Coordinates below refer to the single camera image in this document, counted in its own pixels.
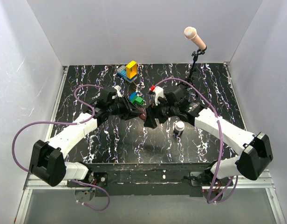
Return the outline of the red weekly pill organizer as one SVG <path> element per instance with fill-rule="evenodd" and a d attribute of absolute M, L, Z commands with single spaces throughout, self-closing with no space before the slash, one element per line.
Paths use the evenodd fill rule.
<path fill-rule="evenodd" d="M 139 118 L 145 122 L 147 119 L 147 114 L 146 114 L 146 110 L 143 108 L 139 108 L 139 110 L 141 111 L 141 114 L 139 115 Z"/>

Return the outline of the white vitamin pill bottle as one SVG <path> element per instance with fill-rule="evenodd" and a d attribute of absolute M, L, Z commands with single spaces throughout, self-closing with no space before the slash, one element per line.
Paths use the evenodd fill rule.
<path fill-rule="evenodd" d="M 174 136 L 176 136 L 176 137 L 181 136 L 183 134 L 184 129 L 185 129 L 184 122 L 178 121 L 175 124 L 174 130 L 173 130 Z"/>

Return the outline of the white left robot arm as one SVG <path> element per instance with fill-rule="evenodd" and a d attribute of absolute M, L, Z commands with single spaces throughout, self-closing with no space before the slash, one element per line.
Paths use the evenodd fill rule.
<path fill-rule="evenodd" d="M 78 180 L 84 186 L 93 183 L 90 167 L 83 162 L 65 162 L 65 158 L 78 142 L 96 130 L 109 116 L 122 120 L 137 118 L 142 111 L 129 98 L 120 93 L 120 87 L 104 87 L 97 99 L 86 104 L 74 121 L 56 136 L 44 142 L 38 140 L 32 150 L 29 171 L 54 187 L 63 180 Z"/>

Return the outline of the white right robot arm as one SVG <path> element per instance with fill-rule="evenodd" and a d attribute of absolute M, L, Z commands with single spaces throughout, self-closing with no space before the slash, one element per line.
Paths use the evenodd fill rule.
<path fill-rule="evenodd" d="M 197 100 L 190 101 L 182 88 L 172 86 L 169 92 L 164 92 L 163 88 L 152 86 L 150 94 L 154 96 L 154 101 L 146 108 L 145 127 L 154 129 L 158 123 L 162 124 L 176 116 L 217 138 L 222 137 L 223 142 L 237 154 L 236 157 L 213 162 L 195 178 L 196 181 L 214 186 L 224 178 L 237 175 L 255 181 L 273 160 L 266 134 L 253 134 L 222 117 L 215 117 L 210 108 Z"/>

